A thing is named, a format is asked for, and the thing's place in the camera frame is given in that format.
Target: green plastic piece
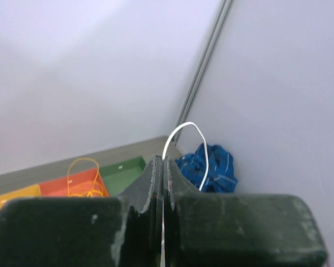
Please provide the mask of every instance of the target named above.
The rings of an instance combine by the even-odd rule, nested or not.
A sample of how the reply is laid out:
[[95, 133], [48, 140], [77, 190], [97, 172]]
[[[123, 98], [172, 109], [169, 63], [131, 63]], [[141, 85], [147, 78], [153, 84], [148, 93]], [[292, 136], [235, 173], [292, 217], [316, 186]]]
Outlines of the green plastic piece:
[[136, 180], [146, 166], [143, 157], [100, 168], [100, 175], [110, 196], [117, 196]]

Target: dark green object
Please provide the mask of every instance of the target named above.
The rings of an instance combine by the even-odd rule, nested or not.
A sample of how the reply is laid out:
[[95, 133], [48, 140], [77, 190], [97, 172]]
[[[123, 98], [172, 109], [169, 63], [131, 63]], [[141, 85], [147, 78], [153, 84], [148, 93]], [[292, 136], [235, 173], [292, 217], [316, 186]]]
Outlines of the dark green object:
[[0, 209], [0, 267], [156, 267], [162, 168], [152, 157], [120, 197], [8, 201]]
[[143, 157], [119, 162], [100, 168], [100, 175], [110, 196], [117, 196], [143, 172], [146, 162]]
[[163, 171], [166, 266], [324, 266], [327, 249], [302, 199], [202, 193], [168, 157]]

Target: yellow tray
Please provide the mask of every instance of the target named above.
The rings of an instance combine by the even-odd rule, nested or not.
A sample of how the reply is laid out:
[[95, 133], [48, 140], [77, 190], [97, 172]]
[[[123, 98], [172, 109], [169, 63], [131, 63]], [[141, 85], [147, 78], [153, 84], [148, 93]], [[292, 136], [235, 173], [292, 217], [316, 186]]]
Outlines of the yellow tray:
[[6, 194], [0, 195], [0, 208], [4, 205], [8, 200], [15, 199], [17, 197], [22, 196], [40, 196], [40, 187], [39, 185], [31, 185], [16, 191], [12, 191]]

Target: white wall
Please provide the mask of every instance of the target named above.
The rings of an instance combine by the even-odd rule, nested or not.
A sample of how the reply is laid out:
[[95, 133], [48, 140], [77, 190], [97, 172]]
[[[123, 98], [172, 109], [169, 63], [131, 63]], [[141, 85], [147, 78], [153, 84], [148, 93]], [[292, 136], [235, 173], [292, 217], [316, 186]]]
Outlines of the white wall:
[[219, 0], [0, 0], [0, 174], [167, 135]]
[[334, 1], [236, 1], [188, 120], [234, 155], [237, 192], [302, 197], [334, 266]]

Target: white wire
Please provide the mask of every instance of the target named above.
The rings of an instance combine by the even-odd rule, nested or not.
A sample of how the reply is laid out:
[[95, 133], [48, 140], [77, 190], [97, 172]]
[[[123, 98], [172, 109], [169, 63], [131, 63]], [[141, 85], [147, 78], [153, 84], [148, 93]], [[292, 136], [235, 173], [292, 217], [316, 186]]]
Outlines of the white wire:
[[206, 165], [207, 165], [207, 168], [205, 168], [205, 174], [204, 174], [202, 183], [200, 184], [200, 187], [199, 187], [199, 191], [201, 191], [202, 188], [203, 188], [203, 185], [204, 185], [204, 183], [205, 183], [205, 180], [207, 179], [208, 170], [209, 170], [209, 161], [208, 161], [208, 152], [207, 152], [207, 142], [205, 141], [205, 138], [204, 138], [202, 132], [201, 132], [200, 129], [197, 127], [197, 125], [195, 125], [195, 123], [193, 123], [193, 122], [191, 122], [191, 121], [189, 121], [189, 122], [185, 122], [185, 123], [179, 125], [176, 129], [173, 130], [173, 132], [170, 134], [170, 136], [169, 136], [168, 139], [167, 139], [167, 142], [166, 142], [166, 144], [165, 144], [165, 147], [163, 148], [162, 159], [164, 160], [165, 157], [166, 157], [167, 149], [168, 149], [169, 143], [171, 143], [171, 140], [172, 140], [173, 136], [174, 136], [180, 129], [182, 129], [184, 126], [187, 126], [187, 125], [192, 125], [192, 126], [194, 126], [194, 128], [196, 128], [196, 130], [199, 132], [200, 136], [202, 137], [202, 139], [203, 139], [203, 143], [204, 143], [205, 163], [206, 163]]

